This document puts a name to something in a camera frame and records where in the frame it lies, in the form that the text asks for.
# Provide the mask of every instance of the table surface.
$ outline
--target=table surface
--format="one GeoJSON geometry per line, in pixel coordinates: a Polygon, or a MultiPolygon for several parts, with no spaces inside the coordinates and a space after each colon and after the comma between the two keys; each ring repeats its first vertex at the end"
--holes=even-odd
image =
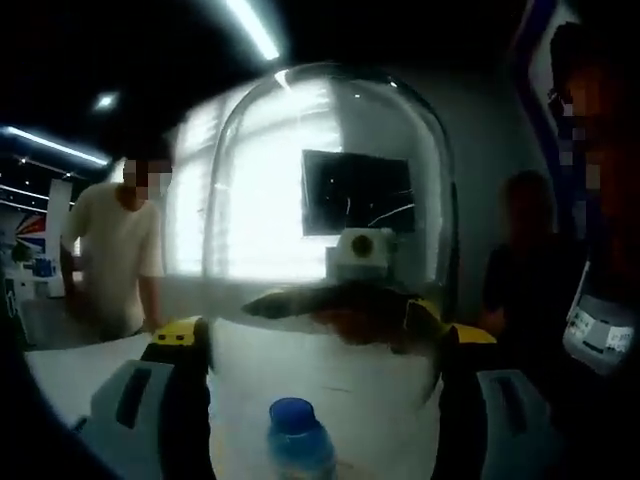
{"type": "Polygon", "coordinates": [[[139,359],[150,340],[150,334],[141,333],[86,347],[27,352],[25,357],[54,412],[72,426],[90,413],[95,391],[124,362],[139,359]]]}

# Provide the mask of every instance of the blue bottle cap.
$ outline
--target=blue bottle cap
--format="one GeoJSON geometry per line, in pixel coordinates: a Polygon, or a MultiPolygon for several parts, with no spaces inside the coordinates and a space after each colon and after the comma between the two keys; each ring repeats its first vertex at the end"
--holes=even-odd
{"type": "Polygon", "coordinates": [[[302,435],[319,425],[313,406],[301,398],[281,398],[269,408],[272,425],[285,435],[302,435]]]}

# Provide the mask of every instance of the man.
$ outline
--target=man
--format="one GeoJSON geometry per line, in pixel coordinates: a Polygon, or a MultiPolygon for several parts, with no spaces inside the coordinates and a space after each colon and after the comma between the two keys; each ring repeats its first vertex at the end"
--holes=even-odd
{"type": "Polygon", "coordinates": [[[621,44],[575,23],[561,25],[551,54],[567,64],[557,79],[581,130],[574,151],[584,155],[587,187],[597,201],[602,228],[592,239],[592,275],[599,294],[637,308],[640,288],[640,162],[637,68],[621,44]]]}
{"type": "Polygon", "coordinates": [[[489,259],[480,326],[510,354],[535,359],[561,347],[584,250],[553,234],[552,197],[539,173],[512,177],[504,202],[509,238],[489,259]]]}
{"type": "Polygon", "coordinates": [[[70,314],[101,341],[161,326],[160,212],[149,200],[158,187],[159,162],[126,160],[123,183],[85,190],[69,214],[60,261],[70,314]],[[73,281],[73,245],[81,238],[81,286],[73,281]]]}

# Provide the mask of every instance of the man's arm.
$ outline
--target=man's arm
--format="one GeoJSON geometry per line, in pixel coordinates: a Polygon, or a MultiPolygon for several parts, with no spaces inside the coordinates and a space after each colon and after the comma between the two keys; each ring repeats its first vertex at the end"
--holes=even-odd
{"type": "Polygon", "coordinates": [[[69,212],[60,238],[60,272],[67,297],[73,297],[77,293],[73,282],[73,246],[78,238],[87,234],[89,229],[90,190],[91,187],[80,195],[75,206],[69,212]]]}
{"type": "Polygon", "coordinates": [[[142,245],[138,290],[144,311],[145,328],[151,332],[162,326],[160,319],[160,277],[163,276],[160,214],[153,219],[142,245]]]}

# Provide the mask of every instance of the transparent dome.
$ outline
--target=transparent dome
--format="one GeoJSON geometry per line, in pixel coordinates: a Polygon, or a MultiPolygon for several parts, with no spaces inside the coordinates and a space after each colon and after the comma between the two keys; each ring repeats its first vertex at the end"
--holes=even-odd
{"type": "Polygon", "coordinates": [[[211,422],[214,445],[224,445],[212,455],[227,472],[221,478],[262,478],[269,405],[283,397],[313,404],[353,478],[429,478],[435,352],[346,345],[309,315],[267,319],[243,306],[277,288],[355,279],[419,295],[452,318],[455,186],[435,112],[398,80],[335,64],[278,72],[216,105],[192,112],[178,157],[200,138],[209,159],[190,174],[210,179],[204,249],[193,261],[212,319],[211,422]],[[217,127],[194,120],[203,115],[217,127]],[[345,256],[345,238],[362,235],[382,246],[375,261],[345,256]],[[405,452],[407,442],[420,448],[405,452]]]}

